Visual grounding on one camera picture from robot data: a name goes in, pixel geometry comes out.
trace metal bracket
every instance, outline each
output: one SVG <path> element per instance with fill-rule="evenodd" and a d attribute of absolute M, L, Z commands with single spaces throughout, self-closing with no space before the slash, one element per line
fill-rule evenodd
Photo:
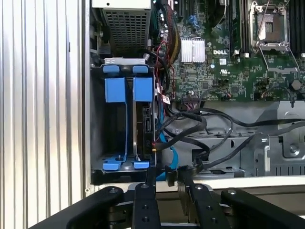
<path fill-rule="evenodd" d="M 289 74 L 293 72 L 299 72 L 299 65 L 290 49 L 290 43 L 288 40 L 288 27 L 287 27 L 287 13 L 286 6 L 283 3 L 278 5 L 269 4 L 268 0 L 266 5 L 258 5 L 256 1 L 252 2 L 249 13 L 250 22 L 250 42 L 254 53 L 261 53 L 268 72 L 277 72 L 282 74 Z M 276 37 L 274 32 L 267 33 L 267 23 L 271 23 L 271 28 L 275 25 L 279 27 L 279 22 L 275 22 L 275 18 L 283 17 L 284 29 L 283 36 L 278 35 Z M 259 24 L 257 34 L 255 35 L 254 21 Z M 266 52 L 276 50 L 282 54 L 288 54 L 292 56 L 295 67 L 288 67 L 280 69 L 278 67 L 270 67 L 266 58 Z"/>

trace black mounting arm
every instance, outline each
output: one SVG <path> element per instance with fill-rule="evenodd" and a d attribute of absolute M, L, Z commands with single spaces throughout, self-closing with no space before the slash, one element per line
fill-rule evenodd
<path fill-rule="evenodd" d="M 146 182 L 134 190 L 124 193 L 118 187 L 103 188 L 30 229 L 305 228 L 305 219 L 240 189 L 223 190 L 217 201 L 213 190 L 194 183 L 185 168 L 178 170 L 178 194 L 188 223 L 161 223 L 155 184 L 156 169 L 150 167 Z"/>

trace green circuit board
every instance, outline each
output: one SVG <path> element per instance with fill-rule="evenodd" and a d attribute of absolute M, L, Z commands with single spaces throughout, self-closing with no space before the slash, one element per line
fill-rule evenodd
<path fill-rule="evenodd" d="M 215 87 L 215 82 L 224 81 L 221 89 L 231 95 L 231 100 L 247 102 L 257 100 L 255 93 L 262 93 L 269 87 L 287 87 L 293 79 L 305 80 L 305 64 L 301 58 L 296 58 L 299 71 L 291 73 L 277 73 L 267 71 L 266 64 L 260 53 L 250 58 L 232 56 L 229 51 L 230 34 L 228 20 L 224 20 L 216 28 L 209 28 L 207 21 L 208 8 L 204 0 L 195 1 L 194 12 L 198 19 L 199 27 L 182 21 L 178 23 L 181 39 L 201 37 L 205 42 L 204 63 L 182 63 L 178 59 L 174 63 L 175 92 L 171 95 L 175 101 L 187 95 L 200 96 L 206 89 Z M 295 67 L 291 53 L 266 54 L 269 66 L 283 69 Z M 267 82 L 266 87 L 260 84 Z M 223 94 L 211 92 L 207 100 L 221 100 Z M 274 90 L 266 95 L 271 100 L 289 99 L 287 92 Z"/>

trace silver side panel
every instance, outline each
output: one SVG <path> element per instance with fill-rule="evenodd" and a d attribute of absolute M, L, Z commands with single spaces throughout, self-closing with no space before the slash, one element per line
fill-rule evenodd
<path fill-rule="evenodd" d="M 0 229 L 82 198 L 80 101 L 81 0 L 0 1 Z"/>

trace black cable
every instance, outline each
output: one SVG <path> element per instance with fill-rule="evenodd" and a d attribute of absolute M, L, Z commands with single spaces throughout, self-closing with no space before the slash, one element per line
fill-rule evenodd
<path fill-rule="evenodd" d="M 168 136 L 170 136 L 172 138 L 177 136 L 176 134 L 172 133 L 171 131 L 169 131 L 166 128 L 164 129 L 164 132 L 167 133 Z M 202 152 L 207 153 L 207 155 L 209 155 L 209 153 L 211 151 L 210 148 L 205 143 L 200 142 L 200 141 L 198 141 L 196 139 L 193 139 L 193 138 L 190 138 L 190 137 L 182 137 L 180 141 L 200 147 L 202 149 Z"/>
<path fill-rule="evenodd" d="M 300 127 L 304 127 L 305 126 L 305 122 L 299 122 L 299 123 L 296 123 L 294 125 L 291 125 L 287 128 L 283 128 L 283 129 L 280 129 L 280 130 L 274 130 L 274 131 L 270 131 L 270 132 L 264 132 L 264 134 L 266 135 L 272 135 L 272 136 L 279 136 L 279 135 L 283 135 L 283 134 L 286 134 L 286 133 L 289 133 L 290 131 L 294 130 L 294 129 L 297 129 L 297 128 L 300 128 Z M 247 138 L 246 140 L 244 140 L 235 150 L 233 150 L 229 155 L 223 157 L 223 158 L 220 158 L 218 160 L 215 160 L 209 164 L 205 164 L 203 165 L 203 168 L 204 169 L 209 169 L 209 168 L 212 168 L 216 165 L 219 165 L 227 160 L 230 160 L 231 158 L 233 158 L 239 151 L 241 151 L 243 148 L 245 148 L 249 142 L 254 138 L 256 137 L 257 135 L 260 135 L 261 133 L 258 133 L 258 134 L 255 134 L 255 135 L 252 135 L 251 137 Z"/>
<path fill-rule="evenodd" d="M 225 161 L 228 161 L 230 160 L 231 158 L 233 158 L 239 151 L 241 151 L 243 148 L 245 148 L 248 143 L 255 137 L 256 135 L 252 135 L 251 137 L 247 138 L 246 140 L 244 140 L 235 150 L 233 150 L 229 155 L 223 157 L 223 158 L 220 158 L 218 160 L 215 160 L 209 164 L 204 164 L 203 165 L 203 169 L 209 169 L 209 168 L 212 168 L 216 165 L 219 165 Z"/>
<path fill-rule="evenodd" d="M 234 128 L 234 122 L 233 120 L 229 117 L 229 116 L 226 116 L 226 115 L 223 115 L 223 114 L 211 114 L 211 113 L 207 113 L 207 114 L 204 114 L 206 116 L 208 115 L 219 115 L 219 116 L 222 116 L 226 119 L 228 119 L 231 123 L 231 126 L 230 126 L 230 130 L 228 131 L 228 133 L 226 133 L 226 135 L 224 136 L 224 138 L 216 145 L 212 146 L 211 147 L 211 151 L 215 150 L 216 148 L 220 147 L 231 135 L 232 131 L 233 131 L 233 128 Z"/>
<path fill-rule="evenodd" d="M 169 142 L 166 142 L 166 143 L 157 142 L 155 144 L 155 147 L 157 150 L 167 149 L 167 148 L 173 146 L 176 142 L 180 141 L 183 137 L 186 137 L 186 136 L 196 133 L 198 131 L 202 131 L 206 128 L 207 122 L 204 117 L 195 115 L 195 114 L 191 114 L 191 113 L 187 113 L 187 112 L 182 112 L 181 115 L 183 115 L 187 118 L 191 118 L 196 121 L 200 121 L 200 123 L 197 124 L 196 126 L 193 126 L 187 130 L 182 131 L 180 134 L 178 134 L 176 137 L 171 139 Z"/>
<path fill-rule="evenodd" d="M 174 114 L 178 113 L 175 112 L 172 108 L 172 103 L 171 104 L 165 104 L 164 108 L 165 108 L 165 112 L 168 114 L 169 117 L 173 116 Z M 177 120 L 184 120 L 186 119 L 186 117 L 178 117 Z"/>
<path fill-rule="evenodd" d="M 150 56 L 154 57 L 157 61 L 159 61 L 163 66 L 165 72 L 165 87 L 163 88 L 163 94 L 167 93 L 170 88 L 170 82 L 171 82 L 170 70 L 168 69 L 167 64 L 164 62 L 164 60 L 161 57 L 158 57 L 157 54 L 155 54 L 150 50 L 143 49 L 141 50 L 141 53 L 149 54 Z"/>
<path fill-rule="evenodd" d="M 274 89 L 283 89 L 284 91 L 287 91 L 288 93 L 288 96 L 290 98 L 290 103 L 291 103 L 291 107 L 293 108 L 294 107 L 294 104 L 295 104 L 295 97 L 294 95 L 292 94 L 292 92 L 287 88 L 287 87 L 283 87 L 283 86 L 274 86 L 274 87 L 270 87 L 269 89 L 265 90 L 261 97 L 263 98 L 265 96 L 266 93 L 274 90 Z"/>
<path fill-rule="evenodd" d="M 214 113 L 214 114 L 222 114 L 224 117 L 226 116 L 226 118 L 232 119 L 235 124 L 243 126 L 243 127 L 256 127 L 256 126 L 264 126 L 264 125 L 281 125 L 281 124 L 288 124 L 288 123 L 305 121 L 305 119 L 301 119 L 301 118 L 290 118 L 290 119 L 271 119 L 271 120 L 259 121 L 259 122 L 255 122 L 255 123 L 244 123 L 244 122 L 242 122 L 238 119 L 235 119 L 232 116 L 230 116 L 230 115 L 228 115 L 228 114 L 226 114 L 222 111 L 212 109 L 212 108 L 202 107 L 202 108 L 198 108 L 198 109 L 195 109 L 193 111 L 190 111 L 190 112 L 197 113 L 197 112 L 200 112 L 200 111 L 210 112 L 210 113 Z"/>

